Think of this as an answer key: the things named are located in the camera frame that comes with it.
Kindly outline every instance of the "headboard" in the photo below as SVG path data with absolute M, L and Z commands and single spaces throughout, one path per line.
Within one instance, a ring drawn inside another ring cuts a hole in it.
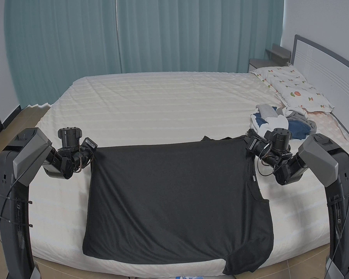
M 349 61 L 295 35 L 291 63 L 335 107 L 332 114 L 349 133 Z

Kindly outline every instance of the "fitted sheet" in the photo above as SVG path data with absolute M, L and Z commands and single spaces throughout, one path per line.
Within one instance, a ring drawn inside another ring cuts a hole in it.
M 57 100 L 38 127 L 57 149 L 57 130 L 79 127 L 98 146 L 169 144 L 244 134 L 255 106 L 281 106 L 274 92 L 253 74 L 150 72 L 84 77 Z M 349 153 L 349 135 L 331 114 L 309 113 L 318 132 Z M 295 153 L 302 141 L 292 140 Z M 268 167 L 260 165 L 262 173 Z M 270 200 L 274 247 L 267 266 L 329 242 L 325 191 L 310 170 L 287 186 L 274 176 L 257 180 Z M 101 260 L 82 252 L 86 228 L 90 168 L 69 180 L 39 170 L 30 185 L 29 219 L 33 255 L 71 267 L 136 277 L 215 276 L 223 259 L 170 265 L 137 265 Z

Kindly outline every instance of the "robotic arm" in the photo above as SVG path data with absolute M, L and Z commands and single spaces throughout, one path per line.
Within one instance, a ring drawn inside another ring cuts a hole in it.
M 280 185 L 298 181 L 308 168 L 324 185 L 330 221 L 325 279 L 349 279 L 349 154 L 328 137 L 312 134 L 293 156 L 291 137 L 283 128 L 267 131 L 264 138 L 250 129 L 246 148 L 273 167 Z
M 79 145 L 79 128 L 58 131 L 62 148 L 55 150 L 39 128 L 26 128 L 0 153 L 0 234 L 7 279 L 41 279 L 35 265 L 28 216 L 29 184 L 43 166 L 53 178 L 69 179 L 92 160 L 97 145 L 89 138 Z

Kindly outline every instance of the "teal curtain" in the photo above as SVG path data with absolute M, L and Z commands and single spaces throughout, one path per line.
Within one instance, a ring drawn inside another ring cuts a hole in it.
M 122 72 L 247 72 L 280 44 L 284 0 L 117 0 Z
M 280 44 L 284 0 L 5 0 L 22 107 L 55 102 L 80 77 L 247 72 Z
M 121 73 L 116 0 L 5 0 L 4 26 L 22 108 L 54 103 L 81 77 Z

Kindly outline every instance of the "pillow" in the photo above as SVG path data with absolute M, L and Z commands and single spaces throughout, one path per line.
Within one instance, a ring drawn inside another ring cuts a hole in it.
M 326 97 L 292 65 L 262 67 L 251 73 L 273 90 L 285 106 L 304 108 L 308 112 L 330 113 L 333 109 Z

